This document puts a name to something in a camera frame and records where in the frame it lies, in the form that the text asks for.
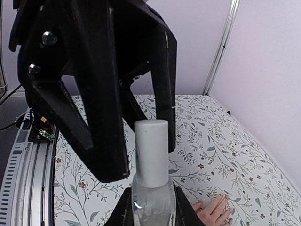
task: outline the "metal bolt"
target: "metal bolt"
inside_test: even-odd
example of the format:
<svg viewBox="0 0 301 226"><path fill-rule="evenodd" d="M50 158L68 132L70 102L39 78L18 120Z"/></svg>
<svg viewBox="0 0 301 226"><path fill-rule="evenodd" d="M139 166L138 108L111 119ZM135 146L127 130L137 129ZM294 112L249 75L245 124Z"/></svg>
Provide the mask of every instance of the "metal bolt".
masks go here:
<svg viewBox="0 0 301 226"><path fill-rule="evenodd" d="M35 64L30 64L28 66L29 74L38 74L41 71L41 68Z"/></svg>
<svg viewBox="0 0 301 226"><path fill-rule="evenodd" d="M52 32L46 31L42 36L42 43L45 46L52 46L57 43L57 37Z"/></svg>

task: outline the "clear glass bottle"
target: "clear glass bottle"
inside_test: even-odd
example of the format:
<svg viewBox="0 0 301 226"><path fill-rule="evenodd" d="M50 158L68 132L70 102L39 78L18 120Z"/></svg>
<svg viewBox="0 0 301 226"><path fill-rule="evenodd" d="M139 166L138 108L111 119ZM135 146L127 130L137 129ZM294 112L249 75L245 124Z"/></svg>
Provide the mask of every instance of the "clear glass bottle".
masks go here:
<svg viewBox="0 0 301 226"><path fill-rule="evenodd" d="M168 122L135 123L134 226L175 226L176 198L168 175Z"/></svg>

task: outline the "metal track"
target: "metal track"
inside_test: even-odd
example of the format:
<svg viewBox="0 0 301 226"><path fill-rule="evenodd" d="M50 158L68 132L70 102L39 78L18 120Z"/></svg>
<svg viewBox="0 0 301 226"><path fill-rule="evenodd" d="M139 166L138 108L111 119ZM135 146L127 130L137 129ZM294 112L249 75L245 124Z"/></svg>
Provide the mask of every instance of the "metal track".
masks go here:
<svg viewBox="0 0 301 226"><path fill-rule="evenodd" d="M0 191L0 226L53 225L56 142L27 142L29 132L18 131L7 163Z"/></svg>
<svg viewBox="0 0 301 226"><path fill-rule="evenodd" d="M234 25L234 22L235 22L235 19L237 16L239 3L240 3L240 0L232 0L231 1L230 8L229 8L228 15L227 15L227 20L226 20L226 23L224 26L224 30L222 32L222 37L221 37L219 46L217 48L213 63L211 65L205 86L203 88L203 92L202 92L203 95L209 95L209 93L212 89L214 80L215 80L217 72L220 68L222 58L224 56L225 50L226 50L228 42L229 42L231 31L232 31L232 28L233 28L233 25Z"/></svg>

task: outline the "table surface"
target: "table surface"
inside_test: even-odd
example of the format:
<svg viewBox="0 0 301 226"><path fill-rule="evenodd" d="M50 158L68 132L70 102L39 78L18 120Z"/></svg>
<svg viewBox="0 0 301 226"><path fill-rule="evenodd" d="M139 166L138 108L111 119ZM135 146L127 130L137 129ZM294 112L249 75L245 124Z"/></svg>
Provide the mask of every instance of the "table surface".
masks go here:
<svg viewBox="0 0 301 226"><path fill-rule="evenodd" d="M80 96L72 97L85 119ZM152 95L136 99L155 118ZM62 134L55 164L55 225L102 226L135 173L135 135L124 123L131 175L103 184L89 172ZM211 97L176 97L176 149L169 174L191 203L205 206L219 193L230 196L235 226L301 226L301 198L255 140Z"/></svg>

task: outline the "hand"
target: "hand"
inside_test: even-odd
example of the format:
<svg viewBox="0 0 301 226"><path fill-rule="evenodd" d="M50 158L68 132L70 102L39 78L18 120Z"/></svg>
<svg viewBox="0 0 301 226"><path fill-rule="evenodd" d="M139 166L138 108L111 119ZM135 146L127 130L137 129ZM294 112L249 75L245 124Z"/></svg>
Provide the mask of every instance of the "hand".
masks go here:
<svg viewBox="0 0 301 226"><path fill-rule="evenodd" d="M223 213L229 200L228 195L220 194L203 210L201 209L203 201L198 201L193 204L192 207L197 213L199 219L206 226L230 226L232 221L227 222L226 219L229 217L232 209L228 209Z"/></svg>

